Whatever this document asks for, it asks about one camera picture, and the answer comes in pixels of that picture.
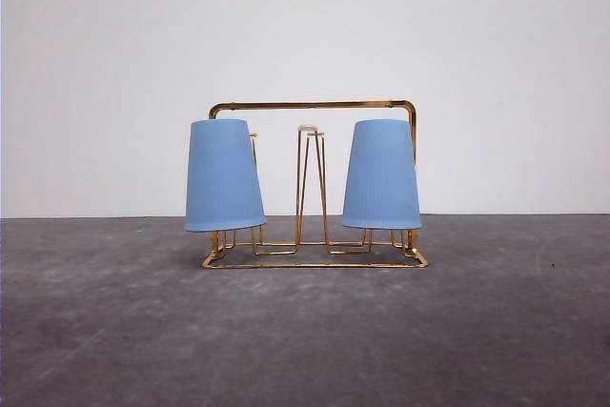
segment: ribbed cup surface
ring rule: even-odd
[[[186,231],[225,231],[265,223],[248,124],[191,124]]]
[[[343,225],[421,227],[411,130],[407,121],[368,119],[354,127]]]

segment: gray concrete floor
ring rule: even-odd
[[[4,405],[610,405],[610,215],[424,224],[427,269],[204,271],[181,218],[5,220]]]

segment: metal wire frame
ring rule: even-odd
[[[226,103],[218,104],[211,108],[210,119],[215,119],[216,116],[224,110],[286,110],[286,109],[323,109],[323,108],[392,108],[400,107],[408,112],[409,125],[411,127],[411,137],[414,147],[414,158],[416,157],[416,132],[417,119],[415,106],[405,100],[401,101],[334,101],[334,102],[255,102],[255,103]],[[305,152],[302,152],[302,138],[305,135]],[[256,134],[251,134],[254,162],[256,162]],[[324,231],[324,240],[303,240],[303,209],[305,201],[305,185],[307,180],[307,166],[309,158],[310,139],[315,140],[315,159],[317,163],[318,181],[320,186],[320,198],[322,205],[322,224]],[[250,241],[237,241],[237,232],[233,231],[233,241],[228,243],[227,231],[223,231],[222,244],[220,244],[220,232],[214,232],[211,235],[212,250],[206,259],[202,262],[201,267],[207,269],[255,269],[255,268],[292,268],[292,267],[379,267],[379,268],[423,268],[428,265],[428,261],[417,247],[417,230],[406,230],[406,243],[404,231],[400,231],[400,242],[395,238],[395,231],[390,230],[390,241],[374,241],[373,230],[362,230],[362,238],[358,241],[333,241],[330,239],[328,228],[327,215],[327,194],[326,194],[326,152],[324,142],[324,132],[320,132],[316,126],[306,125],[300,126],[297,133],[297,160],[296,160],[296,196],[295,196],[295,239],[292,241],[268,241],[265,238],[264,229],[261,226],[250,228]],[[304,165],[301,168],[301,156],[304,156]],[[399,248],[406,258],[414,258],[418,264],[404,263],[345,263],[345,262],[329,262],[329,263],[273,263],[273,264],[215,264],[213,261],[222,259],[226,256],[227,251],[231,248],[240,245],[251,245],[253,253],[256,255],[273,255],[273,254],[296,254],[298,248],[303,245],[323,245],[329,254],[369,254],[372,247],[375,245],[391,246]],[[261,251],[260,246],[277,246],[290,247],[290,250],[266,252]],[[336,250],[331,247],[357,247],[348,250]]]

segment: gold wire rack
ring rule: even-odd
[[[407,100],[361,100],[361,101],[325,101],[325,102],[230,102],[214,105],[210,109],[210,119],[216,119],[223,111],[238,110],[290,110],[290,109],[380,109],[380,108],[402,108],[408,113],[411,138],[413,141],[413,155],[416,156],[417,143],[417,118],[415,106]],[[250,134],[256,162],[256,133]],[[323,240],[303,240],[303,209],[305,202],[305,185],[307,182],[307,166],[310,156],[310,147],[315,145],[315,162],[320,188],[320,199],[322,203],[322,229]],[[237,239],[237,230],[212,232],[212,249],[201,263],[205,269],[264,269],[264,268],[295,268],[295,267],[377,267],[377,268],[423,268],[428,261],[417,247],[417,230],[389,230],[390,240],[377,241],[373,238],[372,229],[362,230],[362,236],[354,241],[335,241],[330,237],[328,214],[327,214],[327,189],[326,189],[326,151],[324,132],[320,132],[317,126],[303,125],[297,130],[296,151],[296,193],[295,193],[295,232],[293,240],[272,241],[267,240],[263,226],[250,228],[250,240],[240,242]],[[252,247],[256,256],[296,254],[300,247],[307,245],[324,246],[333,262],[257,262],[248,264],[220,263],[229,250],[238,246]],[[388,246],[399,249],[404,261],[400,263],[373,262],[366,260],[370,258],[374,246]],[[265,247],[282,247],[282,250],[268,251]],[[363,262],[339,262],[335,255],[361,254],[365,256]]]

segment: white wall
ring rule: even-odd
[[[184,214],[210,106],[337,98],[416,104],[425,213],[610,212],[609,0],[3,2],[3,216]],[[340,213],[363,114],[247,116],[267,213],[311,121]]]

